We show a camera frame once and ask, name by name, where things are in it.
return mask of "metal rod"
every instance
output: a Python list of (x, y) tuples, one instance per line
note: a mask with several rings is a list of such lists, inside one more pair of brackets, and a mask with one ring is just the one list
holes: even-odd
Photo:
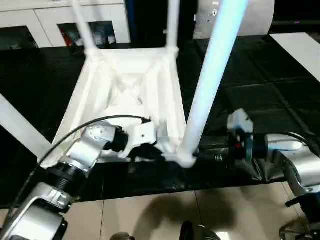
[(88, 23), (85, 21), (81, 12), (79, 0), (71, 0), (72, 9), (75, 15), (76, 25), (83, 41), (85, 50), (96, 49), (96, 44), (92, 36)]
[(52, 147), (51, 143), (1, 94), (0, 125), (38, 158), (42, 158)]
[(168, 1), (168, 18), (166, 46), (177, 47), (178, 45), (178, 26), (179, 26), (180, 0)]
[(248, 0), (224, 0), (215, 22), (177, 155), (191, 167), (241, 26)]

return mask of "floor tile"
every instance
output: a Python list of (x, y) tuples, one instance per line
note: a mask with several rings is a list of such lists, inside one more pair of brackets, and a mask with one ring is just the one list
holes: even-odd
[(74, 203), (64, 216), (68, 228), (63, 240), (99, 240), (104, 201)]
[(101, 240), (118, 232), (137, 240), (178, 240), (187, 220), (201, 222), (194, 191), (106, 200)]
[(230, 187), (196, 192), (203, 224), (230, 240), (278, 240), (279, 228), (298, 219), (285, 207), (281, 183)]
[(2, 209), (0, 210), (0, 228), (4, 225), (5, 218), (7, 216), (8, 210)]

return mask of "black cable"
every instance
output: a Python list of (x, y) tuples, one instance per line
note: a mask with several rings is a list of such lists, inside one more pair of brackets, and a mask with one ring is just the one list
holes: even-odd
[(62, 144), (67, 138), (69, 138), (72, 134), (74, 134), (75, 132), (79, 131), (80, 129), (90, 125), (90, 124), (94, 124), (103, 120), (109, 120), (109, 119), (119, 119), (119, 118), (128, 118), (128, 119), (140, 119), (142, 120), (142, 122), (144, 122), (146, 119), (144, 117), (141, 116), (134, 116), (134, 115), (113, 115), (113, 116), (104, 116), (104, 117), (100, 117), (91, 121), (88, 121), (78, 127), (76, 127), (75, 129), (73, 129), (71, 132), (69, 132), (67, 135), (65, 135), (63, 138), (61, 138), (58, 142), (56, 142), (56, 144), (54, 144), (49, 151), (39, 160), (39, 162), (36, 164), (36, 166), (34, 167), (34, 169), (32, 170), (32, 172), (29, 174), (29, 176), (27, 177), (26, 181), (24, 182), (22, 188), (20, 189), (19, 193), (17, 194), (17, 196), (15, 197), (11, 207), (9, 208), (9, 211), (5, 217), (4, 220), (4, 225), (8, 222), (8, 220), (12, 217), (13, 215), (13, 210), (15, 208), (15, 206), (18, 204), (22, 194), (25, 192), (29, 182), (31, 181), (32, 177), (35, 175), (35, 172), (37, 171), (37, 169), (39, 169), (41, 167), (41, 164), (44, 162), (44, 160), (46, 160), (46, 158), (60, 145)]

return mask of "black plastic sheet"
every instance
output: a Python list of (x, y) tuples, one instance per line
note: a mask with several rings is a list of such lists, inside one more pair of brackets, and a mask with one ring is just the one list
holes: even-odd
[[(180, 48), (177, 66), (186, 118), (207, 45), (207, 40), (198, 40)], [(52, 141), (84, 61), (82, 54), (74, 54), (66, 47), (1, 52), (0, 92)], [(257, 133), (295, 132), (318, 144), (319, 88), (320, 83), (270, 36), (238, 37), (200, 145), (210, 148), (219, 143), (217, 130), (226, 127), (228, 115), (238, 108), (248, 113)], [(36, 158), (2, 128), (0, 135), (0, 208), (7, 208)], [(43, 170), (37, 172), (29, 190), (43, 174)], [(238, 160), (232, 164), (199, 159), (191, 169), (182, 169), (173, 162), (103, 163), (94, 168), (77, 201), (283, 180), (281, 162), (274, 159), (254, 159), (252, 163)]]

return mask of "white cabinet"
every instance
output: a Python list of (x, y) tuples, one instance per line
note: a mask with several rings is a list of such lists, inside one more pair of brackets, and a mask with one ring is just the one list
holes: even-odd
[[(97, 43), (130, 42), (127, 12), (123, 0), (80, 0), (80, 2), (84, 19), (96, 30), (93, 33)], [(66, 42), (79, 35), (75, 22), (68, 0), (0, 0), (0, 45), (3, 42), (1, 40), (9, 38), (6, 37), (8, 33), (14, 37), (19, 36), (12, 34), (12, 31), (29, 31), (29, 35), (39, 48), (65, 47)], [(62, 30), (64, 28), (72, 29), (72, 36), (66, 34)]]
[(23, 26), (27, 27), (39, 48), (49, 48), (52, 46), (33, 10), (0, 12), (0, 28)]
[[(59, 26), (75, 23), (71, 7), (36, 9), (42, 27), (53, 47), (66, 46)], [(82, 14), (88, 23), (110, 22), (117, 43), (129, 43), (129, 27), (124, 4), (83, 6)]]

